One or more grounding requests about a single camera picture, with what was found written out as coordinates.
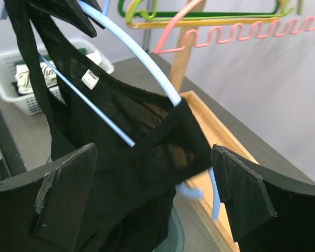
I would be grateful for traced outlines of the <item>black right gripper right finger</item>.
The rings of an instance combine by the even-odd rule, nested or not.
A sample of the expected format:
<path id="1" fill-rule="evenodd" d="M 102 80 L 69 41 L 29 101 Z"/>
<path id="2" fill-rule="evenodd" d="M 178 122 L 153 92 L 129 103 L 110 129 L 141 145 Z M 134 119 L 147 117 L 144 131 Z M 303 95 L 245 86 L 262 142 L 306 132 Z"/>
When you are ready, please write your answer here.
<path id="1" fill-rule="evenodd" d="M 217 144 L 212 164 L 240 251 L 315 251 L 315 185 Z"/>

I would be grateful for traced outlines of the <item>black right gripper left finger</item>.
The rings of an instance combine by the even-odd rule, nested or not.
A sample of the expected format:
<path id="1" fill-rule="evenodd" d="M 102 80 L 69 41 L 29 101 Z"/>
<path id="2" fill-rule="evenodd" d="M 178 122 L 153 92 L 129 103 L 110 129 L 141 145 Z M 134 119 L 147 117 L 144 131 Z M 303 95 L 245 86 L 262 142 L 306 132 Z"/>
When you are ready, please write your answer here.
<path id="1" fill-rule="evenodd" d="M 90 143 L 0 181 L 0 251 L 78 251 L 96 161 Z"/>

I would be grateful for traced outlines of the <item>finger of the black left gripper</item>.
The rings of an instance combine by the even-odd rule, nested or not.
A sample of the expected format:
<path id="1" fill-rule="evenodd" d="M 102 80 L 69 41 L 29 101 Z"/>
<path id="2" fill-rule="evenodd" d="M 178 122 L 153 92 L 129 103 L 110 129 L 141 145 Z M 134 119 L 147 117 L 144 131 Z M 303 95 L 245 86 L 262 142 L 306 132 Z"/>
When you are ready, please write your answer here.
<path id="1" fill-rule="evenodd" d="M 27 1 L 33 9 L 50 16 L 59 18 L 74 25 L 91 38 L 97 36 L 97 31 L 89 20 L 78 1 L 74 0 L 34 0 Z"/>

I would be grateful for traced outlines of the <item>light blue hanger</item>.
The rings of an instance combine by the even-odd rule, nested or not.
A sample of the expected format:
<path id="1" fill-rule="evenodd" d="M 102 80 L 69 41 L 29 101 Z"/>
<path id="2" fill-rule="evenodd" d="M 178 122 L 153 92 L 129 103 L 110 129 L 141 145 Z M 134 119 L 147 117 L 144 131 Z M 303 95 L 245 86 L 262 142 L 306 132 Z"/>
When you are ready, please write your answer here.
<path id="1" fill-rule="evenodd" d="M 140 88 L 152 88 L 153 84 L 156 83 L 152 77 L 149 77 L 149 71 L 144 69 L 137 58 L 128 58 L 116 62 L 113 75 L 121 80 L 130 81 Z M 212 131 L 213 126 L 211 126 L 210 119 L 215 118 L 215 115 L 194 91 L 184 92 L 181 96 L 186 99 L 207 139 L 213 141 L 215 134 Z M 197 198 L 196 193 L 189 193 L 190 198 L 198 200 L 207 214 L 211 216 L 213 222 L 218 223 L 221 210 L 224 207 L 220 203 L 213 169 L 209 168 L 207 172 L 189 179 L 187 184 L 194 190 L 201 187 L 200 197 Z"/>

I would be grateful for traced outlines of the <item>green hanger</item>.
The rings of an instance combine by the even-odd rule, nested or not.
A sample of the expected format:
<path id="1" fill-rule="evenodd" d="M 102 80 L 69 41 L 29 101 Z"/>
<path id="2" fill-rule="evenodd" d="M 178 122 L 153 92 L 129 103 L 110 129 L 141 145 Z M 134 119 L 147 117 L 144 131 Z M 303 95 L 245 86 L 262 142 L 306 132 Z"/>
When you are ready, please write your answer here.
<path id="1" fill-rule="evenodd" d="M 124 2 L 125 0 L 119 0 L 118 1 L 118 13 L 120 14 L 120 16 L 125 17 L 125 11 L 123 9 L 124 6 Z M 274 15 L 277 13 L 279 7 L 281 6 L 280 1 L 276 1 L 276 5 L 275 8 L 272 12 L 267 12 L 267 13 L 256 13 L 256 12 L 190 12 L 188 14 L 185 15 L 186 18 L 193 18 L 193 17 L 228 17 L 228 16 L 248 16 L 248 15 Z M 145 9 L 139 11 L 139 12 L 135 12 L 134 13 L 134 17 L 144 17 L 144 15 L 148 14 L 147 19 L 149 18 L 172 18 L 174 17 L 177 12 L 157 12 L 157 11 L 152 11 L 152 12 L 146 12 Z"/>

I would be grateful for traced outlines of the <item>neon yellow hanger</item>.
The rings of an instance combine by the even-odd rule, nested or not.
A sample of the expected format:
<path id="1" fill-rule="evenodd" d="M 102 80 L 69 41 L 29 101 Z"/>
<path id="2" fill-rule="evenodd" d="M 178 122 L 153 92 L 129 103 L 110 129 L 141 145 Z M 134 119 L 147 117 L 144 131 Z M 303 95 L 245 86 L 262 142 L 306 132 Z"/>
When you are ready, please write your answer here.
<path id="1" fill-rule="evenodd" d="M 276 10 L 271 13 L 242 13 L 242 12 L 191 12 L 186 14 L 181 20 L 208 20 L 221 18 L 270 18 L 283 17 L 295 10 L 295 7 L 287 8 L 290 1 L 284 1 L 282 4 L 277 1 Z M 139 11 L 140 17 L 148 21 L 170 21 L 177 12 L 164 12 L 165 16 L 161 16 L 162 12 L 156 11 L 157 4 L 153 4 L 153 12 L 150 14 L 146 9 Z"/>

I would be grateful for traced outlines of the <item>black tank top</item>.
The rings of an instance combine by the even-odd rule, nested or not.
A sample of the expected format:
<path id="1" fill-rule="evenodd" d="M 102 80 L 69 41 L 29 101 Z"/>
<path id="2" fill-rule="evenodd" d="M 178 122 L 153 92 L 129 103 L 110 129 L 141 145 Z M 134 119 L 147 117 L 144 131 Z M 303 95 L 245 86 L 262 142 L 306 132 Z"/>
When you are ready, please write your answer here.
<path id="1" fill-rule="evenodd" d="M 211 147 L 186 100 L 173 106 L 168 97 L 112 77 L 68 41 L 54 16 L 27 1 L 5 6 L 27 66 L 41 59 L 57 74 L 52 88 L 36 77 L 32 82 L 49 124 L 52 160 L 94 143 L 97 162 L 147 157 L 172 164 L 175 186 L 210 167 Z"/>

